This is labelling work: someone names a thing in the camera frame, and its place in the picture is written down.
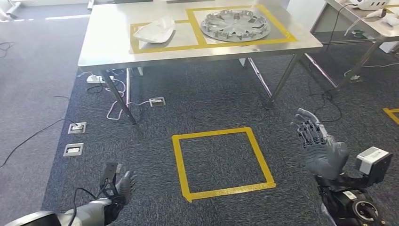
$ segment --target yellow tape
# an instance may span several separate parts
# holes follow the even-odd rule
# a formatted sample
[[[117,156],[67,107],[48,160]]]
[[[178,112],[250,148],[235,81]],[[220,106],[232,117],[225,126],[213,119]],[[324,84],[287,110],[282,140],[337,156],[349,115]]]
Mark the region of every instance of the yellow tape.
[[[231,188],[224,188],[212,191],[204,191],[204,192],[196,192],[190,193],[190,189],[188,186],[187,175],[184,168],[183,162],[183,155],[182,150],[180,147],[180,139],[189,139],[189,138],[197,138],[197,137],[207,137],[207,136],[216,136],[216,135],[224,135],[224,134],[231,134],[231,133],[241,133],[245,132],[248,136],[249,142],[251,144],[252,149],[254,150],[255,156],[259,162],[261,167],[262,173],[265,177],[266,183],[259,183],[253,185],[246,185],[246,186],[238,186],[238,187],[231,187]],[[173,135],[173,148],[175,151],[175,158],[176,158],[176,165],[177,165],[177,173],[179,174],[180,180],[180,187],[182,189],[182,195],[186,198],[187,201],[192,202],[194,199],[203,199],[209,197],[216,197],[220,195],[229,195],[229,194],[238,194],[244,192],[252,192],[258,191],[268,188],[276,187],[274,183],[274,179],[270,173],[269,167],[266,164],[266,161],[262,155],[262,152],[259,148],[259,145],[255,139],[254,133],[251,128],[249,127],[242,127],[236,129],[222,129],[222,130],[214,130],[214,131],[207,131],[207,132],[199,132],[199,133],[190,133],[190,134],[180,134],[180,135]]]
[[[225,42],[225,43],[215,43],[215,44],[207,44],[207,41],[204,38],[204,34],[201,31],[200,25],[198,24],[197,19],[195,18],[195,11],[207,11],[207,10],[223,10],[223,9],[236,9],[236,8],[250,8],[251,6],[229,6],[229,7],[210,7],[210,8],[188,8],[186,9],[186,14],[188,20],[180,20],[176,21],[176,23],[190,23],[192,30],[197,39],[198,45],[189,45],[189,46],[176,46],[176,47],[163,47],[163,48],[146,48],[140,49],[138,40],[133,38],[134,32],[137,31],[138,27],[144,26],[149,23],[140,23],[140,24],[131,24],[130,30],[130,44],[132,46],[132,50],[135,54],[140,53],[155,53],[155,52],[165,52],[165,51],[177,51],[177,50],[188,50],[188,49],[200,49],[200,48],[216,48],[216,47],[232,47],[232,46],[249,46],[249,45],[263,45],[263,44],[278,44],[278,43],[286,43],[296,41],[296,38],[284,27],[280,21],[273,16],[273,14],[266,9],[263,5],[255,5],[267,18],[268,20],[275,26],[277,29],[284,35],[284,38],[281,39],[269,39],[269,40],[255,40],[255,41],[247,41],[247,42]]]
[[[394,113],[399,113],[399,108],[397,109],[388,109],[388,108],[383,108],[383,110],[385,111],[385,113],[396,122],[396,124],[399,125],[399,118],[396,117],[396,115]]]

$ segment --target table top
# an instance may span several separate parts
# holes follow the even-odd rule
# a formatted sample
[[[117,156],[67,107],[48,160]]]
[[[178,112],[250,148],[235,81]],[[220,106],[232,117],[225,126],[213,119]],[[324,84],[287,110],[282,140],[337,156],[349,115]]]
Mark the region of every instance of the table top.
[[[261,40],[223,42],[204,35],[200,23],[222,9],[261,13],[271,33]],[[171,16],[176,30],[163,44],[146,44],[132,37],[140,26]],[[78,66],[99,71],[149,65],[238,59],[317,51],[322,44],[275,0],[214,0],[199,2],[139,2],[95,5]]]
[[[343,6],[350,4],[349,0],[326,0],[326,2],[336,10],[340,10]],[[366,17],[371,12],[373,11],[365,11],[353,8],[353,6],[347,6],[341,11],[341,14],[354,22],[359,18]],[[399,26],[392,27],[381,21],[380,18],[374,17],[362,19],[356,24],[356,26],[378,41],[399,41]]]

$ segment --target white table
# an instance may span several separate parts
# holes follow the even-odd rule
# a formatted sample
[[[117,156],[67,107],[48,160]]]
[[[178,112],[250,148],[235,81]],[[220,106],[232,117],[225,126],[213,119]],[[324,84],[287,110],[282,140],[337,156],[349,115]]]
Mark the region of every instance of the white table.
[[[200,31],[200,23],[207,14],[222,9],[252,10],[263,14],[272,26],[271,33],[263,39],[250,42],[223,42],[205,36]],[[176,31],[168,42],[145,45],[131,38],[132,33],[140,26],[166,15],[172,16],[176,22]],[[321,47],[322,44],[304,30],[275,0],[108,4],[93,7],[78,65],[86,72],[100,71],[122,110],[135,124],[133,115],[105,70],[177,62],[240,59],[243,66],[249,62],[253,67],[270,97],[268,107],[271,107],[302,54],[320,50]],[[272,93],[251,57],[275,55],[294,57]],[[127,86],[130,86],[129,70],[127,79]]]

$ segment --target robotic arm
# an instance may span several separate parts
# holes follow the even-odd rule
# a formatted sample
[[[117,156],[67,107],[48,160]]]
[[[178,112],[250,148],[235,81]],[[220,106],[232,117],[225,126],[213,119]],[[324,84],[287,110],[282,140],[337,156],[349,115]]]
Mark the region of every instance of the robotic arm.
[[[365,188],[384,179],[392,153],[371,147],[357,156],[361,178],[351,178],[343,172],[348,159],[345,143],[335,142],[309,111],[298,109],[295,122],[306,168],[315,174],[322,210],[335,226],[384,226],[385,221]]]
[[[6,226],[104,226],[115,221],[133,193],[135,175],[131,171],[116,181],[117,163],[108,163],[100,180],[100,198],[65,213],[39,211],[21,217]]]

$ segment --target black cable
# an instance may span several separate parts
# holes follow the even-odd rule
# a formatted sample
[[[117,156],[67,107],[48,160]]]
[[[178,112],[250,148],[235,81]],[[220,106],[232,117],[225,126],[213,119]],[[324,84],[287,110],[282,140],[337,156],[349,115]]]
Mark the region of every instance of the black cable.
[[[62,98],[67,98],[69,100],[69,97],[66,96],[53,96],[53,97],[62,97]]]
[[[313,73],[313,70],[311,68],[311,63],[308,65],[308,67],[309,67],[311,73]],[[317,112],[326,106],[326,100],[328,100],[338,110],[339,117],[337,119],[334,119],[334,120],[320,120],[320,122],[328,123],[328,122],[336,122],[336,121],[341,120],[342,119],[341,108],[336,103],[334,103],[333,95],[331,94],[331,91],[334,90],[334,89],[327,90],[327,91],[325,91],[324,93],[321,93],[321,94],[312,93],[309,82],[310,82],[310,79],[308,80],[308,93],[309,93],[309,96],[312,97],[312,96],[316,96],[316,95],[321,95],[321,98],[323,99],[323,105],[321,107],[317,108],[313,112],[313,114],[317,116]]]
[[[8,44],[8,46],[6,47],[6,48],[1,48],[1,46],[2,45],[6,45],[6,44]],[[2,56],[0,56],[0,59],[1,58],[5,58],[6,56],[7,56],[7,52],[8,52],[8,50],[11,48],[11,47],[13,47],[14,46],[14,43],[13,42],[2,42],[2,43],[0,43],[0,50],[3,50],[4,51],[4,55],[2,55]]]
[[[321,97],[322,97],[322,99],[323,99],[323,106],[321,106],[321,107],[319,107],[318,109],[316,109],[315,111],[314,111],[314,115],[316,115],[317,116],[317,111],[319,111],[319,110],[321,110],[323,107],[325,107],[325,105],[326,105],[326,100],[328,100],[334,107],[336,107],[336,109],[338,110],[338,112],[339,112],[339,117],[337,118],[337,119],[334,119],[334,120],[320,120],[320,122],[323,122],[323,123],[326,123],[326,122],[336,122],[336,121],[339,121],[341,118],[342,118],[342,111],[341,111],[341,108],[336,104],[336,103],[334,103],[334,101],[333,101],[333,95],[330,93],[330,91],[331,90],[328,90],[328,91],[326,91],[326,92],[324,92],[323,94],[321,94]]]
[[[337,23],[338,23],[338,18],[339,18],[339,15],[340,15],[341,11],[342,11],[345,7],[350,6],[350,5],[356,6],[355,4],[347,4],[347,5],[342,6],[342,8],[339,9],[338,14],[337,14],[337,18],[335,19],[335,24],[334,24],[333,31],[331,32],[330,41],[328,41],[328,44],[327,44],[327,49],[326,49],[326,51],[328,51],[328,48],[330,47],[330,43],[331,43],[331,41],[333,40],[334,31],[335,31],[336,25],[337,25]]]
[[[25,144],[28,140],[32,139],[34,136],[38,135],[39,133],[41,133],[41,132],[47,130],[48,128],[52,127],[53,125],[57,124],[57,122],[63,121],[63,120],[72,122],[72,121],[69,120],[69,119],[60,119],[60,120],[54,122],[53,124],[51,124],[51,125],[45,127],[44,129],[41,129],[41,130],[39,130],[38,132],[34,133],[32,136],[28,137],[28,138],[27,138],[26,140],[24,140],[22,143],[18,144],[18,145],[10,152],[10,154],[8,154],[6,160],[5,160],[4,163],[0,166],[0,168],[2,168],[2,167],[7,163],[7,161],[10,159],[11,155],[15,152],[16,149],[18,149],[20,146],[22,146],[23,144]]]
[[[100,190],[100,192],[98,192],[98,194],[97,194],[97,196],[96,196],[96,199],[98,199],[98,198],[100,197],[101,193],[103,193],[103,191],[106,189],[106,187],[107,187],[107,185],[108,185],[109,183],[110,183],[110,182],[108,182],[108,179],[106,179],[106,180],[105,180],[105,183],[104,183],[104,187]]]
[[[75,201],[76,201],[76,193],[78,192],[78,190],[82,190],[82,191],[88,193],[88,194],[89,194],[91,197],[93,197],[94,199],[96,199],[96,197],[95,197],[91,192],[89,192],[88,190],[86,190],[86,189],[84,189],[84,188],[82,188],[82,187],[77,187],[77,188],[75,189],[75,194],[73,195],[73,214],[72,214],[72,218],[71,218],[71,220],[70,220],[68,226],[71,226],[71,225],[72,225],[73,220],[74,220],[75,217],[76,217],[77,209],[76,209],[76,203],[75,203]]]
[[[97,88],[97,87],[101,87],[101,89],[98,90],[98,91],[89,92],[89,90],[94,89],[94,88]],[[101,93],[101,92],[103,91],[103,89],[104,89],[103,84],[100,83],[100,85],[96,85],[96,86],[92,86],[92,87],[87,88],[87,89],[86,89],[86,92],[87,92],[87,93]]]

